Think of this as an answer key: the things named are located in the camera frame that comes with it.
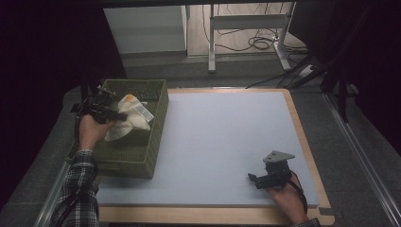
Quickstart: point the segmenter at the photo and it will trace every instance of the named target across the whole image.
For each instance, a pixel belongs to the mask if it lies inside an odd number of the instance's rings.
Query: sleeve
[[[94,152],[79,150],[68,169],[50,226],[98,226]]]
[[[321,224],[317,218],[313,218],[307,222],[291,225],[290,227],[321,227]]]

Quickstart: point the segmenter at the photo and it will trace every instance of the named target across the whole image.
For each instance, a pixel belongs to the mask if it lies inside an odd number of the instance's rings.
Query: human hand
[[[99,124],[91,115],[84,115],[79,124],[79,149],[93,150],[97,142],[106,136],[107,130],[115,123],[116,121],[108,121],[105,124]]]
[[[297,177],[292,174],[291,180],[299,185]],[[287,183],[283,188],[266,188],[277,206],[287,215],[292,224],[299,224],[309,220],[304,211],[304,205],[298,192]]]

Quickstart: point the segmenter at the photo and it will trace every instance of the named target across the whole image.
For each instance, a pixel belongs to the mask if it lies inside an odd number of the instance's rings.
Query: green plastic crate
[[[95,154],[99,175],[152,178],[168,106],[166,81],[162,79],[107,79],[103,88],[114,92],[117,100],[132,94],[140,101],[146,101],[148,104],[145,107],[154,118],[149,122],[150,131],[132,130],[118,140],[102,141],[96,145]],[[71,163],[76,152],[77,145],[73,145],[66,157],[67,162]]]

